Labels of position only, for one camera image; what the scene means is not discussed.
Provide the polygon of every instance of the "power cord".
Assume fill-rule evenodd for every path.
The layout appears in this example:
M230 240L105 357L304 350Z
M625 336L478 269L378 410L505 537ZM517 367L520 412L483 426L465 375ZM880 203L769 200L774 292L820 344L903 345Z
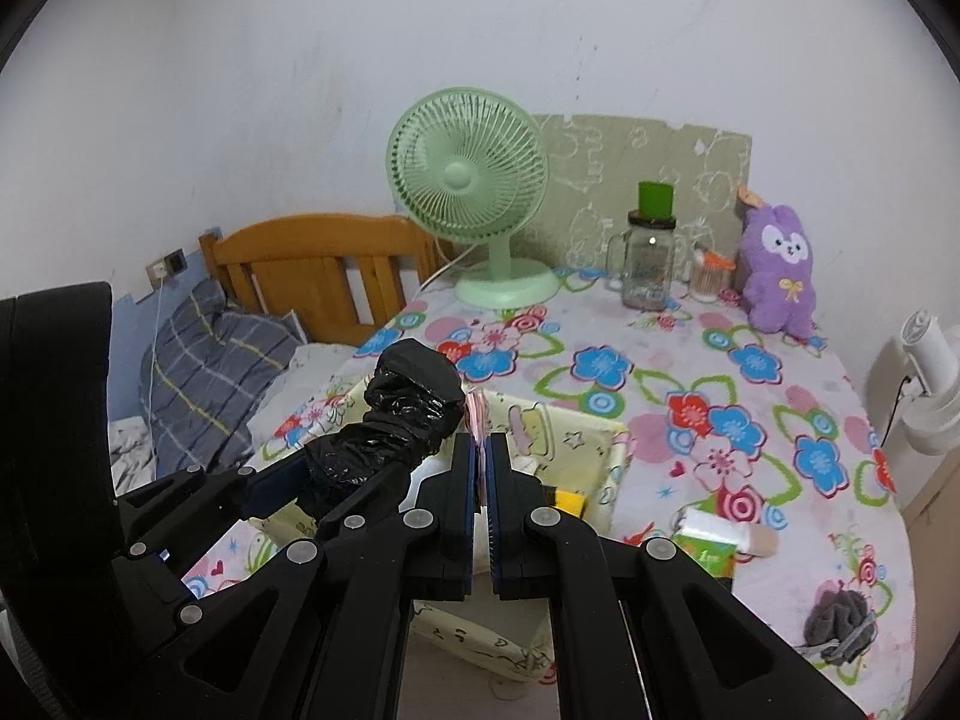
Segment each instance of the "power cord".
M883 440L880 442L880 446L885 445L888 437L890 437L890 431L893 429L894 422L896 422L896 409L899 408L901 400L904 400L904 397L907 397L909 394L905 391L906 386L911 384L914 381L912 376L904 376L904 379L901 381L901 385L896 389L896 400L894 401L894 408L890 412L890 418L887 420L887 429L883 432ZM910 398L911 402L916 397L915 394Z
M163 306L163 281L157 292L157 320L154 322L154 342L151 344L150 357L150 389L147 392L147 431L150 433L150 451L157 456L157 445L154 444L154 371L157 369L157 336L160 334L160 309Z
M416 291L416 294L414 295L413 299L416 300L417 298L419 298L424 293L426 288L429 287L437 278L445 274L447 271L453 268L453 266L456 266L456 264L459 263L459 261L464 259L464 257L466 257L470 252L472 252L476 248L477 248L477 244L474 244L472 247L469 247L466 251L462 252L454 259L448 261L446 265L440 268L435 274L430 276L429 279L427 279L426 281L424 281L424 283L421 284L421 288L419 288L419 290Z
M452 259L452 260L451 260L448 256L446 256L446 252L443 251L443 247L440 245L440 239L439 239L439 238L434 238L434 239L433 239L433 245L434 245L434 248L437 250L437 254L440 255L440 260L443 260L443 261L445 262L445 264L447 264L447 265L454 265L455 263L458 263L458 262L460 261L460 257L459 257L459 256L456 257L456 258L454 258L454 259ZM464 254L469 254L469 252L471 252L472 250L475 250L475 249L478 247L478 245L479 245L479 244L474 244L472 247L469 247L469 249L468 249L467 251L463 252L463 253L464 253ZM457 269L458 271L466 271L467 269L472 268L472 267L473 267L472 265L457 265L457 266L456 266L456 269Z

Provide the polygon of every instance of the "green desk fan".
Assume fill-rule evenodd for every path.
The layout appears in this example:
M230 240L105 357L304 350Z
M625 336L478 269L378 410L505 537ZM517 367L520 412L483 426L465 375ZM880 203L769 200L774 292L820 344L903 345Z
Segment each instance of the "green desk fan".
M539 127L515 103L481 89L429 95L394 127L387 173L397 202L424 230L490 248L457 281L462 302L520 308L557 293L546 265L510 256L510 235L534 217L547 182Z

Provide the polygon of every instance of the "wooden headboard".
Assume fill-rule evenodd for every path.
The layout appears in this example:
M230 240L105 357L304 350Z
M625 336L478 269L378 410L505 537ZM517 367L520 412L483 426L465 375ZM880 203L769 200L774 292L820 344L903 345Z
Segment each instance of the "wooden headboard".
M249 311L296 311L312 341L360 346L406 303L398 257L419 280L440 266L434 241L403 217L307 214L273 218L218 240L200 237L210 274ZM360 322L344 258L356 261L373 324Z

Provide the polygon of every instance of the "glass jar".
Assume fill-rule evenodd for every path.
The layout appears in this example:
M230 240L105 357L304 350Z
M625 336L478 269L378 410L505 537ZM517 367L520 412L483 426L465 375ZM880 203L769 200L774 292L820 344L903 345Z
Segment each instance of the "glass jar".
M627 214L630 229L614 235L607 245L607 273L619 282L620 300L627 308L663 311L670 298L673 260L677 248L677 220L645 218L637 211ZM619 268L614 249L623 242Z

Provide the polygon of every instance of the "black tape wrapping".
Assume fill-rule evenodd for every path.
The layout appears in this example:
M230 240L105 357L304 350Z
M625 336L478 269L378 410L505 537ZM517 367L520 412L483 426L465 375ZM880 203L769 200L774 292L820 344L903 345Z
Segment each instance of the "black tape wrapping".
M296 500L322 519L387 463L414 470L435 455L464 418L460 375L439 352L405 338L388 346L376 364L363 420L310 442L304 451L310 483Z

